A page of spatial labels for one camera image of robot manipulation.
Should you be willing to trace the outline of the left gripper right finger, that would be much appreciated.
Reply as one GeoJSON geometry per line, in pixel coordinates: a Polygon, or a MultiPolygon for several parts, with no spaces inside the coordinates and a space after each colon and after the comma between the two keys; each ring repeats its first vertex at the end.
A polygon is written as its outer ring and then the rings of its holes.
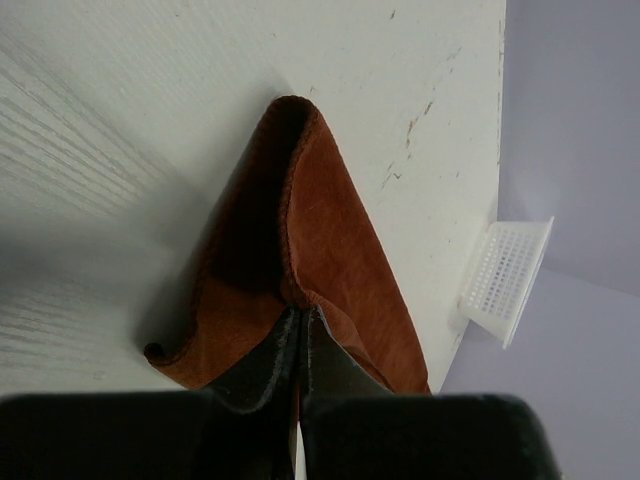
{"type": "Polygon", "coordinates": [[[322,310],[300,340],[300,421],[310,479],[559,479],[544,429],[510,395],[401,395],[333,338],[322,310]]]}

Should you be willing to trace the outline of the white plastic basket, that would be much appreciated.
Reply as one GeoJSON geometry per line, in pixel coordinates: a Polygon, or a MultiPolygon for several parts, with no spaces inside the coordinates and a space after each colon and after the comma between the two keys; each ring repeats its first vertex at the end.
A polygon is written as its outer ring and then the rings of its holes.
{"type": "Polygon", "coordinates": [[[495,221],[476,247],[458,310],[508,348],[540,270],[554,220],[495,221]]]}

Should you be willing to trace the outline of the brown towel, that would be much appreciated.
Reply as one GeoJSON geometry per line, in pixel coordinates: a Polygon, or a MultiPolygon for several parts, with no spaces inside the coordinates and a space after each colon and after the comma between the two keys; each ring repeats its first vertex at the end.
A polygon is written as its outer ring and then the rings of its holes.
{"type": "Polygon", "coordinates": [[[320,110],[300,96],[266,109],[202,248],[185,336],[147,361],[187,388],[221,376],[283,310],[320,307],[335,340],[396,393],[428,370],[375,229],[320,110]]]}

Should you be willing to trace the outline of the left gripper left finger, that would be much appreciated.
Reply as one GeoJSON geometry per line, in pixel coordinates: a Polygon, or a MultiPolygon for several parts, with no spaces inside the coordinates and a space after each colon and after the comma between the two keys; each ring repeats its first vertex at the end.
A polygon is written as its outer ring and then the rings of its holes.
{"type": "Polygon", "coordinates": [[[3,400],[2,478],[293,478],[300,318],[199,389],[3,400]]]}

